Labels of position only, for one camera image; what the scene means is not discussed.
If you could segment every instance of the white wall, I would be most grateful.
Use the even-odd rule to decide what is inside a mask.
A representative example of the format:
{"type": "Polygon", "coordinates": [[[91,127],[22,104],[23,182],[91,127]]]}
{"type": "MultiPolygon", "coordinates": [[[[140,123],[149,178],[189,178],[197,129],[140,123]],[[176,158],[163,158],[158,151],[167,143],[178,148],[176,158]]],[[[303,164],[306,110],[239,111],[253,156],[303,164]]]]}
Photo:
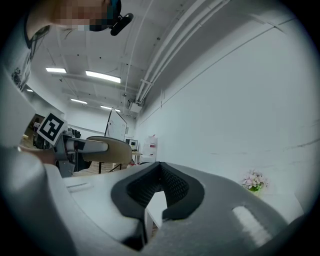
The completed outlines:
{"type": "Polygon", "coordinates": [[[62,113],[66,113],[68,104],[56,96],[60,95],[60,93],[56,92],[59,88],[50,88],[51,90],[49,90],[39,77],[41,77],[39,73],[32,70],[27,85],[47,103],[54,106],[62,113]]]}
{"type": "Polygon", "coordinates": [[[37,94],[33,93],[33,97],[30,98],[31,105],[35,110],[35,113],[46,117],[49,113],[53,113],[57,115],[58,117],[64,118],[64,113],[62,113],[60,110],[56,109],[54,106],[46,102],[43,98],[38,96],[37,94]]]}
{"type": "Polygon", "coordinates": [[[27,99],[28,102],[31,102],[35,94],[33,92],[30,92],[24,89],[22,91],[22,95],[27,99]]]}
{"type": "Polygon", "coordinates": [[[150,214],[152,220],[158,228],[162,226],[162,213],[167,209],[167,201],[165,192],[156,192],[146,207],[146,211],[150,214]]]}
{"type": "MultiPolygon", "coordinates": [[[[70,103],[67,108],[66,121],[68,125],[81,132],[81,138],[90,136],[103,136],[110,114],[110,110],[92,108],[77,103],[70,103]]],[[[122,116],[129,127],[128,137],[135,134],[136,122],[131,117],[122,116]]]]}
{"type": "MultiPolygon", "coordinates": [[[[290,19],[274,9],[258,14],[290,19]]],[[[269,193],[294,193],[307,211],[319,187],[318,55],[296,20],[279,27],[227,9],[214,15],[155,83],[135,138],[156,134],[157,161],[236,182],[261,171],[269,193]]]]}

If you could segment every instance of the whiteboard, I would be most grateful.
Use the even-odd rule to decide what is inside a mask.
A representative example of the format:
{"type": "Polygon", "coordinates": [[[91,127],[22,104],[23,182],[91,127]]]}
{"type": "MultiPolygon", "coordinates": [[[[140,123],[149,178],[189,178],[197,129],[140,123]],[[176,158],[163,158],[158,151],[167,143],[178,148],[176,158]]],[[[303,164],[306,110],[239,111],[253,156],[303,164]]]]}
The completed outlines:
{"type": "Polygon", "coordinates": [[[104,136],[123,142],[125,140],[126,128],[126,121],[114,109],[112,109],[106,125],[104,136]]]}

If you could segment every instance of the beige chair back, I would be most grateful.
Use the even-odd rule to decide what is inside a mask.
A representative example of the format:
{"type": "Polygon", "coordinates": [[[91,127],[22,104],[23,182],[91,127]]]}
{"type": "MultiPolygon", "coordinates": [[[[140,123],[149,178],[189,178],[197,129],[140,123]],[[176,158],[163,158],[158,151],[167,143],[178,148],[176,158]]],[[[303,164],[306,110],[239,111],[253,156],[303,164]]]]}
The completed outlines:
{"type": "Polygon", "coordinates": [[[87,140],[107,143],[108,150],[101,153],[83,154],[85,161],[128,165],[132,159],[131,147],[121,140],[104,136],[92,136],[87,140]]]}

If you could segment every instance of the table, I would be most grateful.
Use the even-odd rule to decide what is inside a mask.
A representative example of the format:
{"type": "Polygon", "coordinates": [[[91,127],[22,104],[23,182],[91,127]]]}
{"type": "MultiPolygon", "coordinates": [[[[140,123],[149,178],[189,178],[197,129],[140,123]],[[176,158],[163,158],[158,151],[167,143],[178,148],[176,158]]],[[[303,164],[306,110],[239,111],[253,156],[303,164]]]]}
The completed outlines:
{"type": "MultiPolygon", "coordinates": [[[[99,162],[99,174],[101,174],[101,164],[102,162],[99,162]]],[[[112,169],[109,171],[109,173],[113,172],[115,169],[117,169],[118,167],[120,167],[120,170],[122,168],[122,163],[119,163],[116,167],[115,167],[116,163],[112,164],[112,169]]]]}
{"type": "Polygon", "coordinates": [[[140,156],[142,156],[142,153],[139,151],[132,151],[132,156],[134,156],[134,163],[137,165],[140,161],[140,156]]]}

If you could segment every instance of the ceiling light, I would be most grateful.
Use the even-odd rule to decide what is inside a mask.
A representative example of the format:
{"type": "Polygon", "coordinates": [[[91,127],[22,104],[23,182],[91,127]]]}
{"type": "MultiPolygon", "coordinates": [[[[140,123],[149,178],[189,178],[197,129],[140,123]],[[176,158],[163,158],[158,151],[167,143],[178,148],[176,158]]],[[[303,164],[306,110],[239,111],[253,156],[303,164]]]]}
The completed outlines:
{"type": "Polygon", "coordinates": [[[46,71],[48,72],[56,72],[56,73],[67,73],[64,68],[53,68],[53,67],[46,67],[46,71]]]}
{"type": "Polygon", "coordinates": [[[116,82],[116,83],[119,83],[119,84],[121,83],[121,78],[120,77],[107,75],[107,74],[96,73],[96,72],[91,72],[91,71],[86,71],[85,73],[89,77],[101,78],[101,79],[113,81],[113,82],[116,82]]]}
{"type": "Polygon", "coordinates": [[[85,101],[77,100],[77,99],[74,99],[74,98],[71,98],[70,100],[72,100],[73,102],[79,102],[79,103],[83,103],[83,104],[88,104],[85,101]]]}
{"type": "Polygon", "coordinates": [[[107,110],[112,110],[112,107],[107,107],[107,106],[100,106],[103,109],[107,109],[107,110]]]}

